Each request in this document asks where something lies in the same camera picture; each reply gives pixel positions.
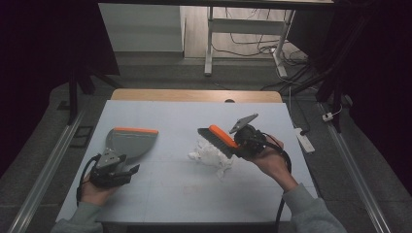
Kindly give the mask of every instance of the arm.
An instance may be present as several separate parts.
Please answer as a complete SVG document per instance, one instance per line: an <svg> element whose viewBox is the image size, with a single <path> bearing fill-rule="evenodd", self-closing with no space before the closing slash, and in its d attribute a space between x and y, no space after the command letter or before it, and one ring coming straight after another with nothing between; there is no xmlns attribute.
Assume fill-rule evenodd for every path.
<svg viewBox="0 0 412 233"><path fill-rule="evenodd" d="M281 148L284 146L274 137L267 137L266 140L278 144ZM255 163L285 190L283 199L291 209L291 224L296 232L346 232L343 225L327 209L325 201L322 198L313 198L302 184L296 182L279 152L266 147L261 154L246 159Z"/></svg>
<svg viewBox="0 0 412 233"><path fill-rule="evenodd" d="M98 188L85 177L82 185L82 199L79 207L69 220L61 219L51 230L51 233L101 233L103 226L96 222L102 206L110 195L118 188Z"/></svg>

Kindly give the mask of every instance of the orange trim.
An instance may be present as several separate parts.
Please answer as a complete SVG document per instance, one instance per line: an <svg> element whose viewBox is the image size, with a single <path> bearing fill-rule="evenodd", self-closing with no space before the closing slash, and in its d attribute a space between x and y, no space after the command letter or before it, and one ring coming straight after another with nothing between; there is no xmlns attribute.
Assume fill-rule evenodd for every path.
<svg viewBox="0 0 412 233"><path fill-rule="evenodd" d="M126 128L126 127L115 127L117 131L134 131L134 132L142 132L142 133L154 133L158 134L158 131L155 129L146 129L146 128Z"/></svg>
<svg viewBox="0 0 412 233"><path fill-rule="evenodd" d="M209 126L209 130L215 134L219 139L221 139L226 145L231 148L238 148L236 143L231 139L223 130L221 130L218 125L212 124Z"/></svg>

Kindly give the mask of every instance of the crumpled white paper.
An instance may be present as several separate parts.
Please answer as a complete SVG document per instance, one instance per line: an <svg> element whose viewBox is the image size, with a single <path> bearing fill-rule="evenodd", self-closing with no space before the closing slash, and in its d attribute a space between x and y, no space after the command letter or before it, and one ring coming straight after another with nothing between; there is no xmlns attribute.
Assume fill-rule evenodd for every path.
<svg viewBox="0 0 412 233"><path fill-rule="evenodd" d="M196 160L204 165L214 166L219 168L216 175L222 180L224 171L231 168L231 165L234 160L234 156L230 159L224 155L220 150L213 146L205 138L200 137L197 140L197 146L194 149L194 152L189 153L189 158Z"/></svg>

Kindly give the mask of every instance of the table surface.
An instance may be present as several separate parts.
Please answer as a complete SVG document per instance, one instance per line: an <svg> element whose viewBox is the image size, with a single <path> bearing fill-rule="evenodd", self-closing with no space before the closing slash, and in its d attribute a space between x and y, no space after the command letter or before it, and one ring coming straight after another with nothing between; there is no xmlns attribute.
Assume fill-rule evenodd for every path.
<svg viewBox="0 0 412 233"><path fill-rule="evenodd" d="M227 99L236 103L282 103L277 91L243 90L191 90L191 89L116 89L112 100L134 101L190 101L224 102Z"/></svg>
<svg viewBox="0 0 412 233"><path fill-rule="evenodd" d="M258 113L258 117L252 125L285 143L292 160L292 174L317 196L288 109L277 92L197 92L200 95L193 90L115 91L113 100L106 103L57 220L69 218L76 211L74 197L84 166L105 148L107 133L114 127L124 126L153 128L159 134L153 148L135 161L141 164L139 172L131 183L111 197L99 221L124 224L274 221L283 190L255 164L234 157L232 167L220 180L216 167L188 157L199 139L196 128L216 123L228 130L238 118L254 113ZM259 93L267 94L266 102L259 103ZM224 103L228 97L237 102ZM286 206L281 220L290 220L290 217Z"/></svg>

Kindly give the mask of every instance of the wall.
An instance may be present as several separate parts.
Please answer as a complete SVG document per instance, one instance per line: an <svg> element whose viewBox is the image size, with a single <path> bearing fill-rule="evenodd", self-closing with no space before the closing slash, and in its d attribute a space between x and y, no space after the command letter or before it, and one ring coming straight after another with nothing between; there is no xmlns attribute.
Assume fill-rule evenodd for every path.
<svg viewBox="0 0 412 233"><path fill-rule="evenodd" d="M114 51L183 51L181 7L99 4Z"/></svg>

